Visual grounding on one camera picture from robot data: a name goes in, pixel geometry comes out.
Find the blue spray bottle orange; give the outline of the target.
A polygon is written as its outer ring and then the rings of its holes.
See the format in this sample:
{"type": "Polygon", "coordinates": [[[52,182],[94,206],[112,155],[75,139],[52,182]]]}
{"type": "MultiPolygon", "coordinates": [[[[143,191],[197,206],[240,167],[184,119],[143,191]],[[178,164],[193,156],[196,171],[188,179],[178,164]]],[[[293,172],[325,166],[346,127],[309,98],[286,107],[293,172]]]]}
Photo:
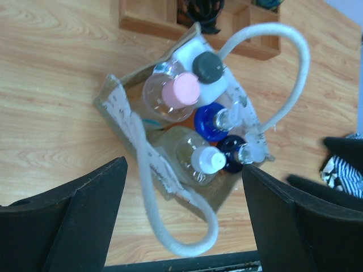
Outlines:
{"type": "Polygon", "coordinates": [[[199,107],[194,115],[195,131],[208,142],[223,140],[230,130],[242,124],[242,105],[233,102],[231,108],[213,102],[199,107]]]}

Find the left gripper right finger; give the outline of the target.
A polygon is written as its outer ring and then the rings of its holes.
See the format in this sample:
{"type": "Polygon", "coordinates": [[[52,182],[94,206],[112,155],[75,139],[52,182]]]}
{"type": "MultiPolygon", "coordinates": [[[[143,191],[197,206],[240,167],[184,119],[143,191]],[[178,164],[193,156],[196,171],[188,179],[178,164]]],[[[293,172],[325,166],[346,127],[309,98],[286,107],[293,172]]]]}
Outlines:
{"type": "Polygon", "coordinates": [[[361,271],[362,211],[247,165],[244,193],[264,271],[361,271]]]}

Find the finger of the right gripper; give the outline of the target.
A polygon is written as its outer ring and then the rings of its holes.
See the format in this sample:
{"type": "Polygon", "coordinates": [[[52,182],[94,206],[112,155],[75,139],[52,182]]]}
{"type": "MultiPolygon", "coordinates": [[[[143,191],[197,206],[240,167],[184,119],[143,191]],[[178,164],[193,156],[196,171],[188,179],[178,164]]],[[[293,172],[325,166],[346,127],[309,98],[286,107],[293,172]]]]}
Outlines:
{"type": "Polygon", "coordinates": [[[326,137],[323,144],[353,167],[362,167],[362,139],[326,137]]]}
{"type": "Polygon", "coordinates": [[[309,193],[312,196],[351,210],[363,211],[362,199],[356,198],[345,192],[323,186],[296,175],[289,175],[286,180],[291,186],[309,193]]]}

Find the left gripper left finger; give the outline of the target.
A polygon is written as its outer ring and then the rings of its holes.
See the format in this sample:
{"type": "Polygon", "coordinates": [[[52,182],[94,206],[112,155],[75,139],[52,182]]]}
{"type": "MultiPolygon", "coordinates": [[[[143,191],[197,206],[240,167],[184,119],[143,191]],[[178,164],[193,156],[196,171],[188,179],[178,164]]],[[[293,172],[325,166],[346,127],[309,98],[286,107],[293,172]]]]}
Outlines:
{"type": "Polygon", "coordinates": [[[117,158],[1,207],[1,270],[102,271],[127,170],[117,158]]]}

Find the pink cap clear bottle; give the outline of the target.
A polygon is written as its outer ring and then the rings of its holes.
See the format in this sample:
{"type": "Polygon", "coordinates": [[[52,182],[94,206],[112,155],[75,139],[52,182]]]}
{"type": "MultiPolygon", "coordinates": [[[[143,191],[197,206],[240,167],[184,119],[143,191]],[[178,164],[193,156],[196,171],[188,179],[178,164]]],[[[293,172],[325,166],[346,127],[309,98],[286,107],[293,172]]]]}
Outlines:
{"type": "Polygon", "coordinates": [[[158,63],[143,85],[140,115],[160,127],[182,122],[193,112],[200,97],[198,77],[176,59],[158,63]]]}

